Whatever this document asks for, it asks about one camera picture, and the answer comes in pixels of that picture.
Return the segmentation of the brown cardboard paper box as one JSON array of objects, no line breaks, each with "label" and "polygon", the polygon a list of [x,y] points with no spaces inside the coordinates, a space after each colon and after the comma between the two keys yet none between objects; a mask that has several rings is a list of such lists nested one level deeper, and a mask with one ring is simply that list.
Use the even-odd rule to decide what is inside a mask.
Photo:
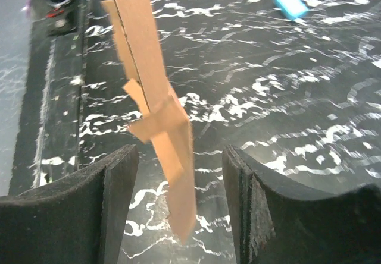
[{"label": "brown cardboard paper box", "polygon": [[151,0],[107,0],[102,6],[128,79],[123,89],[142,114],[127,129],[152,143],[169,185],[168,223],[185,243],[196,222],[192,125],[166,75]]}]

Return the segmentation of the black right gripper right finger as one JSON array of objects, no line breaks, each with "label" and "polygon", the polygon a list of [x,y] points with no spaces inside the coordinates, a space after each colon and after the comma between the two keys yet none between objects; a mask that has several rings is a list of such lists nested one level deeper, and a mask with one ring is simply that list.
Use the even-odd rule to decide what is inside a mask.
[{"label": "black right gripper right finger", "polygon": [[379,263],[380,187],[321,191],[226,146],[224,187],[238,263]]}]

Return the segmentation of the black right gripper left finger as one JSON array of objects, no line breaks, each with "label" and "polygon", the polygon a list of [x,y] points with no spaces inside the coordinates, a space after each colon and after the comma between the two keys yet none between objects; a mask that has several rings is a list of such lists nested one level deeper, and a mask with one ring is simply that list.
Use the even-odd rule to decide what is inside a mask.
[{"label": "black right gripper left finger", "polygon": [[126,145],[18,196],[1,197],[2,263],[117,263],[138,170]]}]

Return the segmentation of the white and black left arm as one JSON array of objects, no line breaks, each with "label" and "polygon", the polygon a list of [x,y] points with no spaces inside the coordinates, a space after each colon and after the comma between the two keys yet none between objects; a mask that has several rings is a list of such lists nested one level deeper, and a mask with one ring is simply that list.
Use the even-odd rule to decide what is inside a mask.
[{"label": "white and black left arm", "polygon": [[48,36],[63,36],[82,26],[87,0],[45,0],[45,11],[40,15],[46,21]]}]

